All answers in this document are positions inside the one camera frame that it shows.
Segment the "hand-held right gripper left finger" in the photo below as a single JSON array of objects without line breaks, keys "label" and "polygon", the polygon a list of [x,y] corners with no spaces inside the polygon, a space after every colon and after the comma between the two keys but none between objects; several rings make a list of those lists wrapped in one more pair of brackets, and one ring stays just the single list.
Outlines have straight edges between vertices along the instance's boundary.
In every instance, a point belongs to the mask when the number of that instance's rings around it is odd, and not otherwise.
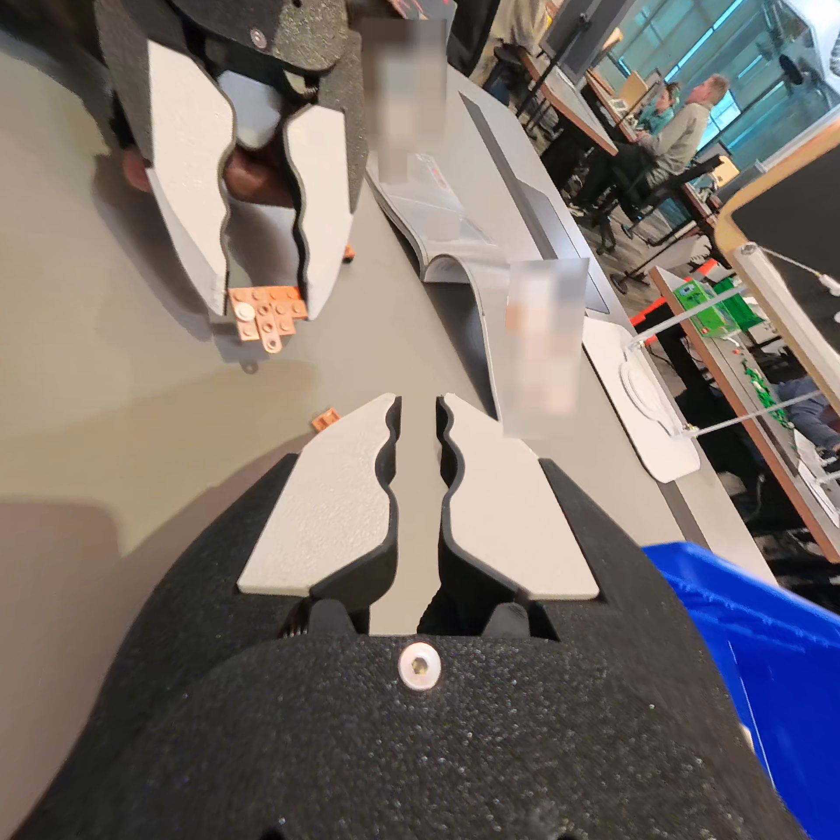
[{"label": "hand-held right gripper left finger", "polygon": [[238,578],[252,595],[382,597],[396,577],[402,398],[384,393],[300,452]]}]

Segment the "orange plate assembly grey underside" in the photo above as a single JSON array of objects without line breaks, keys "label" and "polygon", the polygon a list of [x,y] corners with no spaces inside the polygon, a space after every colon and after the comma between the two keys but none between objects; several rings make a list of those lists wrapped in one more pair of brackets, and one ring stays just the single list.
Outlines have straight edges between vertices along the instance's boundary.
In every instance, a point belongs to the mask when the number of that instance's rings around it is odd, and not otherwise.
[{"label": "orange plate assembly grey underside", "polygon": [[[255,321],[239,322],[234,315],[237,302],[247,302],[255,309]],[[227,309],[234,319],[242,343],[259,343],[261,333],[275,333],[284,340],[297,333],[299,321],[309,318],[307,303],[298,287],[241,287],[227,291]]]}]

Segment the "grey wooden-edged desk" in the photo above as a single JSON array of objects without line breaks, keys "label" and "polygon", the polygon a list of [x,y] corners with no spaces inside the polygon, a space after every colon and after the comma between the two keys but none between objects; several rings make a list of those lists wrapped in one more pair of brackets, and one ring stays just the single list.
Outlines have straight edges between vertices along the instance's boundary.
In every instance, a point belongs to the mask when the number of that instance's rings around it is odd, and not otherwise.
[{"label": "grey wooden-edged desk", "polygon": [[654,336],[684,384],[677,395],[680,411],[691,425],[705,428],[757,412],[770,404],[788,403],[778,411],[709,432],[700,446],[718,474],[740,479],[744,492],[733,503],[751,534],[766,537],[801,533],[801,543],[831,565],[838,566],[838,474],[816,496],[800,471],[800,443],[808,440],[816,461],[838,471],[838,419],[798,360],[788,381],[772,383],[740,331],[714,337],[696,318],[662,329]]}]

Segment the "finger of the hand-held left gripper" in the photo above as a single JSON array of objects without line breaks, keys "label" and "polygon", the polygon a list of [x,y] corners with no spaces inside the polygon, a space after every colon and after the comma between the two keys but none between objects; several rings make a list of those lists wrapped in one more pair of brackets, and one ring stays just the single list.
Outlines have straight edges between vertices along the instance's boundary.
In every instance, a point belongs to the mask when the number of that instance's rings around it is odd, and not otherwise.
[{"label": "finger of the hand-held left gripper", "polygon": [[236,140],[235,111],[187,54],[148,44],[150,184],[175,253],[205,307],[227,306],[230,215],[224,166]]},{"label": "finger of the hand-held left gripper", "polygon": [[313,321],[333,293],[353,220],[344,116],[309,104],[289,117],[283,142],[295,188],[298,287]]}]

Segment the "grey monitor back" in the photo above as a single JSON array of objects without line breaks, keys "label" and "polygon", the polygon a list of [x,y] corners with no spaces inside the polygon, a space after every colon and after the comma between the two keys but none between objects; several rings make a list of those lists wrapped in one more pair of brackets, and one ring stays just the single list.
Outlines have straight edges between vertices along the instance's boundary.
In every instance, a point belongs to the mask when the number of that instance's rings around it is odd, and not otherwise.
[{"label": "grey monitor back", "polygon": [[539,50],[554,61],[566,79],[577,85],[603,52],[613,30],[634,1],[562,1],[554,6],[551,23]]}]

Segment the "grey instruction booklet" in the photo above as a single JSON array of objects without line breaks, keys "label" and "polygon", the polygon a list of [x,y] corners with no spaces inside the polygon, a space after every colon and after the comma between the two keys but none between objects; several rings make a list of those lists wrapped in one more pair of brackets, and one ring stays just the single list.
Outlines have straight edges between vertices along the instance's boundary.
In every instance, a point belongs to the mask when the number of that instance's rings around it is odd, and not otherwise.
[{"label": "grey instruction booklet", "polygon": [[434,157],[409,154],[396,168],[372,152],[366,179],[380,208],[414,252],[425,284],[471,289],[478,313],[490,393],[498,420],[505,403],[505,310],[510,264],[502,249],[467,214]]}]

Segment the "white flat base plate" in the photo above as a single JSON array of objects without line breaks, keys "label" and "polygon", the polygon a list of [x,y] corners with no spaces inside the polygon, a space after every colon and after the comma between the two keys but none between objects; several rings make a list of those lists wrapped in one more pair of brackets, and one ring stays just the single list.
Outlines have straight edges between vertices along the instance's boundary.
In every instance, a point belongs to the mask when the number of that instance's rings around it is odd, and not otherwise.
[{"label": "white flat base plate", "polygon": [[630,332],[587,317],[582,347],[648,474],[668,484],[697,473],[697,447]]}]

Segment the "black office chair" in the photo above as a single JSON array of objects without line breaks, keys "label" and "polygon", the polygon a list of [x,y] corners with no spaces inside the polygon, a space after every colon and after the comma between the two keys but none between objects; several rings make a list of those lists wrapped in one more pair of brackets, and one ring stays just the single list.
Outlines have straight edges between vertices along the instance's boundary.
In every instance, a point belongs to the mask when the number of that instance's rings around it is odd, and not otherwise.
[{"label": "black office chair", "polygon": [[598,256],[611,255],[616,247],[612,213],[617,207],[639,211],[650,204],[657,191],[675,185],[688,172],[687,164],[675,171],[639,142],[625,143],[612,157],[600,157],[590,166],[581,189],[572,198],[570,210],[581,224],[600,235]]}]

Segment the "blue plastic bin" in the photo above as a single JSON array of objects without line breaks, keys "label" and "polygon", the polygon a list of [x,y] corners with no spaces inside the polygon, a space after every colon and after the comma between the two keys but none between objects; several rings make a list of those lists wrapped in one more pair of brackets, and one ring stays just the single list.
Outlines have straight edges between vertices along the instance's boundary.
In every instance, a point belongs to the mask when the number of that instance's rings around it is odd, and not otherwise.
[{"label": "blue plastic bin", "polygon": [[838,615],[694,543],[643,550],[703,636],[775,790],[810,838],[838,839]]}]

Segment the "black wooden-edged table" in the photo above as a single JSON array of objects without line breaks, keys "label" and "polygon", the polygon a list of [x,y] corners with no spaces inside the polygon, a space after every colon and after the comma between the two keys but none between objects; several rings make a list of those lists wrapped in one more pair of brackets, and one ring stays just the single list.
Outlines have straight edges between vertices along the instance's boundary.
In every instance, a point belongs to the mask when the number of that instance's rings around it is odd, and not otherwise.
[{"label": "black wooden-edged table", "polygon": [[[714,241],[739,278],[733,252],[753,242],[839,280],[837,115],[795,142],[766,173],[728,200],[719,214]],[[818,386],[837,410],[839,395],[828,395]]]}]

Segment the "person's left hand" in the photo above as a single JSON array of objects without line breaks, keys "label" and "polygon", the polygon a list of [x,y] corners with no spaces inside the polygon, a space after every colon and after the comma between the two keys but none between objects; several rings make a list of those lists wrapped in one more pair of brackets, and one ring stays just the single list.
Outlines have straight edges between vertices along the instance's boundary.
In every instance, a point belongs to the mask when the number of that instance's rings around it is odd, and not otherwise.
[{"label": "person's left hand", "polygon": [[269,147],[251,150],[237,144],[224,169],[224,183],[234,199],[260,206],[291,207],[286,177]]}]

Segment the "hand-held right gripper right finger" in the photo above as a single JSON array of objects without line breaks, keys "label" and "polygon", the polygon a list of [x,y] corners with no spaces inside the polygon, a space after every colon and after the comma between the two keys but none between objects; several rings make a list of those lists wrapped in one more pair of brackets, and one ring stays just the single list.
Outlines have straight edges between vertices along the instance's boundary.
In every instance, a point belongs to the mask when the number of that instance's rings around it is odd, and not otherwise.
[{"label": "hand-held right gripper right finger", "polygon": [[447,486],[441,584],[461,601],[588,601],[599,587],[539,457],[453,393],[436,404]]}]

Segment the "white metal bar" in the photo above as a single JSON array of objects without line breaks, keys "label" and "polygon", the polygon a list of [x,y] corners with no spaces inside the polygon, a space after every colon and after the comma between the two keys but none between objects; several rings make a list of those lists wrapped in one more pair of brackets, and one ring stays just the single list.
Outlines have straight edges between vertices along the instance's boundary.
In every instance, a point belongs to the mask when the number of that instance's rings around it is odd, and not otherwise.
[{"label": "white metal bar", "polygon": [[838,397],[838,279],[753,242],[737,248],[732,260],[799,361]]}]

